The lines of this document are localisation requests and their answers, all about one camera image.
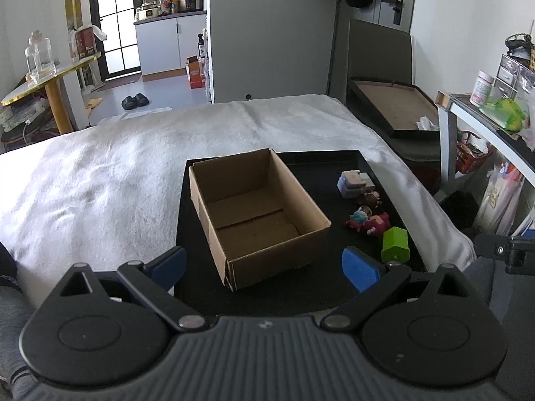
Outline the pink bear figurine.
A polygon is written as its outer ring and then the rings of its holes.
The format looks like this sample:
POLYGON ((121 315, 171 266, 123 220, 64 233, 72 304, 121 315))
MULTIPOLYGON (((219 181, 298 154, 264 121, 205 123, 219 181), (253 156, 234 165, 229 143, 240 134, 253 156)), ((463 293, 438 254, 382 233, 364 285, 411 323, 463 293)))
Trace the pink bear figurine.
POLYGON ((391 228, 390 218, 387 213, 370 216, 363 226, 367 235, 383 235, 391 228))

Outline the orange cardboard box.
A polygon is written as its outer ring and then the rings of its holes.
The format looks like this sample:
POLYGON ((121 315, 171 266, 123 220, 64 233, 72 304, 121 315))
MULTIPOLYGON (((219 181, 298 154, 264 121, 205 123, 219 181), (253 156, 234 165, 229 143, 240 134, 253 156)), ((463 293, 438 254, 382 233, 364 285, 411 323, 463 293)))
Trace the orange cardboard box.
POLYGON ((191 89, 200 89, 205 86, 202 65, 197 56, 187 58, 186 73, 191 89))

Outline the white shopping bag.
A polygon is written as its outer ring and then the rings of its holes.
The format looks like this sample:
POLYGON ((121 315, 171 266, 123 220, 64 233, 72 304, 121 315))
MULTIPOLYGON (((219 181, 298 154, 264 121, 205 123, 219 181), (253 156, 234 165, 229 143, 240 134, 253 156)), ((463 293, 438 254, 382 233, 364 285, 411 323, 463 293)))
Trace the white shopping bag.
POLYGON ((489 235, 508 235, 520 201, 524 176, 510 161, 490 174, 473 227, 489 235))

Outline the green hexagonal block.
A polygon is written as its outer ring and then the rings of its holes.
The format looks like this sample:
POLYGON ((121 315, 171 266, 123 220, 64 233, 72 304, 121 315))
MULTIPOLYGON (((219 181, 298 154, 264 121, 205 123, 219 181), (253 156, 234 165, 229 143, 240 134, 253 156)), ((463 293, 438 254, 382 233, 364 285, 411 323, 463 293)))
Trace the green hexagonal block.
POLYGON ((394 226, 384 232, 381 258, 384 263, 406 263, 410 260, 408 232, 405 229, 394 226))

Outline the blue red chef figurine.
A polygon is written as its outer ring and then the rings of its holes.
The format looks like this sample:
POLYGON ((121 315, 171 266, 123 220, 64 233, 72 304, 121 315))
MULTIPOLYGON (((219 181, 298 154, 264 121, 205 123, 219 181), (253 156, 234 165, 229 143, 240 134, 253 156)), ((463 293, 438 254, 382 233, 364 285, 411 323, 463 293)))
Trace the blue red chef figurine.
POLYGON ((359 207, 345 222, 352 229, 360 232, 362 229, 367 230, 368 226, 366 225, 372 216, 372 210, 367 206, 359 207))

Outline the clear glass jar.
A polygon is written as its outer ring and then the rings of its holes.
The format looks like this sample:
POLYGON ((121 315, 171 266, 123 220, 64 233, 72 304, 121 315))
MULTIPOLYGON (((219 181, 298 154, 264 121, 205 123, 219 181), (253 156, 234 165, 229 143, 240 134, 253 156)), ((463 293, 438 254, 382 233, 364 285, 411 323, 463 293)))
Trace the clear glass jar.
POLYGON ((51 41, 39 30, 31 33, 24 55, 32 83, 39 83, 42 79, 56 74, 51 41))

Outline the red box on table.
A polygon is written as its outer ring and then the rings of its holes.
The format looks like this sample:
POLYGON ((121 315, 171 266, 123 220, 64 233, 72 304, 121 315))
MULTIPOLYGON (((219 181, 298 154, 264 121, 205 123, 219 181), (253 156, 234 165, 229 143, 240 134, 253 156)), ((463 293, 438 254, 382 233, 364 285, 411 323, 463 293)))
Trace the red box on table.
POLYGON ((95 35, 92 27, 85 27, 74 33, 76 51, 80 59, 96 53, 95 35))

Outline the black slippers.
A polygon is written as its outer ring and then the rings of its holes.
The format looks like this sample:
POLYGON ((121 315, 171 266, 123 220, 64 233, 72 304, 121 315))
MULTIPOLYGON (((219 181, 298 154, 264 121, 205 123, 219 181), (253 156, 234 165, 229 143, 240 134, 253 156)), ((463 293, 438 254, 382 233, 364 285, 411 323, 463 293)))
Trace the black slippers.
POLYGON ((142 93, 137 93, 135 96, 127 96, 121 101, 121 107, 125 111, 131 111, 138 107, 145 107, 149 104, 149 99, 142 93))

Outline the red basket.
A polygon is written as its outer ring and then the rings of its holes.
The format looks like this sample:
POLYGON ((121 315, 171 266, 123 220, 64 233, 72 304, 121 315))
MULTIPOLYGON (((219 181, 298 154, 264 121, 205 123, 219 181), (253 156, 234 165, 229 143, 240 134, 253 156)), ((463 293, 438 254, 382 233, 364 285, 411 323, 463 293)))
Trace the red basket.
POLYGON ((495 151, 490 142, 471 131, 457 133, 456 147, 456 171, 464 175, 474 172, 495 151))

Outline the round gold side table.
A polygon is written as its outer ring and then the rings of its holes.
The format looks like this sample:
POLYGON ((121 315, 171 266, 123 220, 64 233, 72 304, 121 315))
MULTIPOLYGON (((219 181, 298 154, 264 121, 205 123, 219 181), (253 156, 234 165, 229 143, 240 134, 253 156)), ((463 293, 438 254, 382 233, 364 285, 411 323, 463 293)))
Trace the round gold side table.
POLYGON ((55 74, 48 75, 38 82, 27 82, 21 84, 13 91, 8 93, 8 95, 6 95, 4 98, 2 98, 1 104, 6 107, 30 95, 31 93, 39 91, 39 89, 45 89, 52 115, 55 119, 55 123, 59 129, 59 132, 61 134, 73 132, 74 127, 63 102, 59 80, 61 80, 67 74, 76 72, 80 68, 88 66, 91 62, 97 61, 101 55, 102 54, 100 52, 96 52, 95 54, 84 57, 79 61, 57 67, 55 74))

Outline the clear drawer organizer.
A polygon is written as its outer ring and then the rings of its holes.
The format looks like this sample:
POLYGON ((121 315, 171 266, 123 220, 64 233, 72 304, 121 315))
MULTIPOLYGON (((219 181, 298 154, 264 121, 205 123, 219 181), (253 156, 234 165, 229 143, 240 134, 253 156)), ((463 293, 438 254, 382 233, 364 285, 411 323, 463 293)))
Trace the clear drawer organizer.
POLYGON ((534 72, 522 62, 503 54, 494 87, 504 98, 514 99, 519 92, 528 94, 534 89, 534 72))

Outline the lavender beige charger box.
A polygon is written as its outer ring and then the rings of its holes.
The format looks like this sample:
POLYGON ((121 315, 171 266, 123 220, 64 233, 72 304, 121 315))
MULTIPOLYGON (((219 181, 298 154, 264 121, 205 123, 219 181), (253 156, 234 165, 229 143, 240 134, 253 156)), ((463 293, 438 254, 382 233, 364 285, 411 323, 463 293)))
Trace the lavender beige charger box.
POLYGON ((365 182, 359 170, 344 171, 339 176, 336 186, 342 198, 355 198, 365 191, 365 182))

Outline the brown cardboard box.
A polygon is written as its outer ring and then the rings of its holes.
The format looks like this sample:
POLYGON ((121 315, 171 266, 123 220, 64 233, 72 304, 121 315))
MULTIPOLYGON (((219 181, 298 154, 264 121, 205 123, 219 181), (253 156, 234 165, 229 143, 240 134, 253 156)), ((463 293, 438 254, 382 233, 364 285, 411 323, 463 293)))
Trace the brown cardboard box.
POLYGON ((272 149, 196 162, 189 178, 219 278, 231 291, 319 256, 331 222, 272 149))

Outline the white pink container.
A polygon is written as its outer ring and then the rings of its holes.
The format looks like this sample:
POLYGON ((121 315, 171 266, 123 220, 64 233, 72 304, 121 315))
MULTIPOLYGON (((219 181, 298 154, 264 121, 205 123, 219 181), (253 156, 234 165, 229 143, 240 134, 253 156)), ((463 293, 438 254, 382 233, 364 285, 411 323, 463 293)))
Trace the white pink container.
POLYGON ((470 103, 479 108, 486 102, 491 95, 494 78, 484 71, 478 71, 476 82, 474 83, 470 95, 470 103))

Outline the black tray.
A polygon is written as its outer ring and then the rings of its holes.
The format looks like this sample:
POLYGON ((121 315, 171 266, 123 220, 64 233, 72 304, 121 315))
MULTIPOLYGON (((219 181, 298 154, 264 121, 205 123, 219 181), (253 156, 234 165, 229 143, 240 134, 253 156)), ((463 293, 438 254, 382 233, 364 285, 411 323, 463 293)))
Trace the black tray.
POLYGON ((382 238, 349 225, 360 204, 336 185, 349 170, 371 167, 356 150, 188 160, 177 230, 187 263, 175 296, 207 316, 294 316, 354 298, 343 250, 379 258, 382 238))

